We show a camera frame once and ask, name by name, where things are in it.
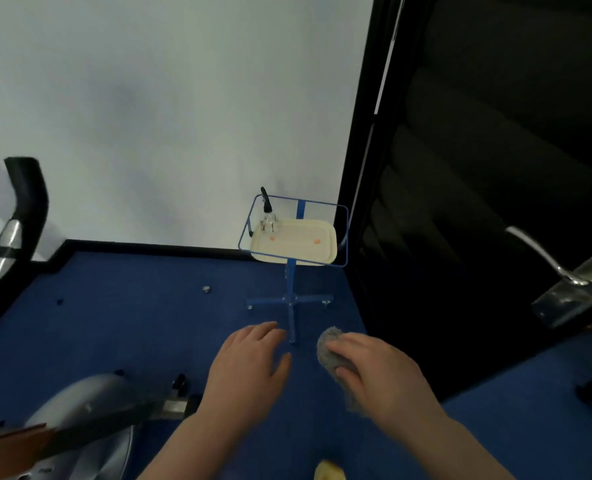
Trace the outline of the person's right hand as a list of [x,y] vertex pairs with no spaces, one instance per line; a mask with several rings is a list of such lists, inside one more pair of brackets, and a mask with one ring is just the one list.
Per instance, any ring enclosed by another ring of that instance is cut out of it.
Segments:
[[351,362],[353,366],[347,368],[359,373],[364,395],[356,400],[392,439],[396,440],[396,428],[405,420],[445,413],[417,363],[387,342],[360,333],[342,333],[326,347]]

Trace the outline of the person's left hand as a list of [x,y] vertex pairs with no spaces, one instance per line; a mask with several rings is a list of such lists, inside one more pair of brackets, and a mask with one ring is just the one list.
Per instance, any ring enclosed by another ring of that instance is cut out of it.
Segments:
[[275,321],[235,331],[223,343],[209,371],[199,411],[225,415],[245,428],[260,423],[281,392],[270,390],[270,376],[276,370],[277,347],[286,331]]

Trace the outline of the person's left forearm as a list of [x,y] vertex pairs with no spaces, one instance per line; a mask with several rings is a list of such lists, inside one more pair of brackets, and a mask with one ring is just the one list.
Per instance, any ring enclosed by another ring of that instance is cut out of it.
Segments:
[[199,411],[181,423],[137,480],[215,480],[244,434],[233,419]]

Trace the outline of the person's right forearm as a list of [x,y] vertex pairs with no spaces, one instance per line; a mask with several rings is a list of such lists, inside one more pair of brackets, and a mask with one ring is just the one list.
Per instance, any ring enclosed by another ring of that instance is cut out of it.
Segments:
[[405,420],[394,437],[433,480],[516,480],[469,430],[444,412]]

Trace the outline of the blue metal tray stand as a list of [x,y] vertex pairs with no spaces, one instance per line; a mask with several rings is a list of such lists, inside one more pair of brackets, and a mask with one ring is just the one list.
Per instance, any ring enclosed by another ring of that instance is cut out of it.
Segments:
[[[350,211],[346,205],[339,203],[332,203],[326,201],[308,200],[302,198],[292,198],[289,196],[272,195],[268,193],[274,212],[278,221],[283,219],[312,219],[306,216],[307,205],[312,204],[321,207],[332,207],[336,212],[344,214],[344,235],[339,238],[336,227],[330,223],[337,234],[337,257],[332,264],[324,266],[309,266],[309,267],[334,267],[334,268],[345,268],[349,262],[349,244],[348,244],[348,232],[349,232],[349,221]],[[254,196],[251,204],[251,208],[245,218],[244,228],[240,233],[240,237],[237,242],[237,250],[248,255],[253,260],[256,260],[251,255],[250,245],[252,241],[253,231],[259,225],[260,221],[264,217],[263,212],[263,200],[260,193]],[[248,310],[254,309],[256,306],[262,305],[284,305],[287,309],[288,315],[288,334],[290,344],[294,345],[297,341],[296,332],[296,318],[295,309],[297,305],[319,303],[324,307],[328,307],[334,300],[332,294],[309,294],[302,295],[298,294],[295,290],[295,275],[299,265],[295,259],[289,258],[286,264],[276,264],[284,266],[284,277],[286,282],[286,291],[282,296],[273,298],[248,298],[245,302],[245,306]]]

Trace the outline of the yellow object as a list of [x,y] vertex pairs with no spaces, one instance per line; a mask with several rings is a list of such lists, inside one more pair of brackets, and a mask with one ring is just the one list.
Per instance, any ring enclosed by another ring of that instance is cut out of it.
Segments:
[[317,464],[313,480],[346,480],[346,474],[332,461],[323,460]]

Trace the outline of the cream plastic tray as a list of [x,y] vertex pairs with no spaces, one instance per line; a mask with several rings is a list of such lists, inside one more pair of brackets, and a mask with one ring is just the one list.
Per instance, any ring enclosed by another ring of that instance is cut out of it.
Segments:
[[[299,266],[324,266],[337,257],[337,234],[328,222],[319,219],[283,219],[276,233],[263,232],[259,225],[253,231],[250,251],[261,262],[286,264],[289,258]],[[273,235],[275,242],[268,238]],[[313,241],[321,239],[321,244]]]

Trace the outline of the grey exercise bike body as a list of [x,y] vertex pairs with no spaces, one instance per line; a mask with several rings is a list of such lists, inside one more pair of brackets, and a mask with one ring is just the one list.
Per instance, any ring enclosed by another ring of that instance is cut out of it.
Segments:
[[123,370],[81,379],[52,396],[24,423],[56,430],[32,468],[4,480],[125,480],[138,431],[153,420],[193,415],[203,394],[180,373],[166,397],[148,397]]

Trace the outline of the black door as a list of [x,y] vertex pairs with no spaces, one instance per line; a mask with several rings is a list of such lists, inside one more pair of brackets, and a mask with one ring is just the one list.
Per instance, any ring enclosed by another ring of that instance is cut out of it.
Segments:
[[385,65],[371,135],[352,127],[340,199],[367,332],[440,400],[592,323],[532,303],[592,257],[592,0],[375,0],[365,61]]

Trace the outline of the black handled tool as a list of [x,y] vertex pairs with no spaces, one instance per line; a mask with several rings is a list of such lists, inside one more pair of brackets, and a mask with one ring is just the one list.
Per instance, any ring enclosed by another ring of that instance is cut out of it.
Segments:
[[263,186],[261,187],[261,195],[263,200],[263,212],[265,213],[264,217],[260,221],[261,230],[263,232],[276,233],[278,228],[278,219],[272,207],[267,190]]

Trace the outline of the black exercise bike handlebar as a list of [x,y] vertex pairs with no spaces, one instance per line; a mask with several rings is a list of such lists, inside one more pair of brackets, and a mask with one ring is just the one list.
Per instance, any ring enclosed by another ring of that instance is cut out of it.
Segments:
[[12,216],[0,231],[0,318],[27,286],[31,261],[49,210],[49,196],[39,161],[34,157],[4,159],[14,191]]

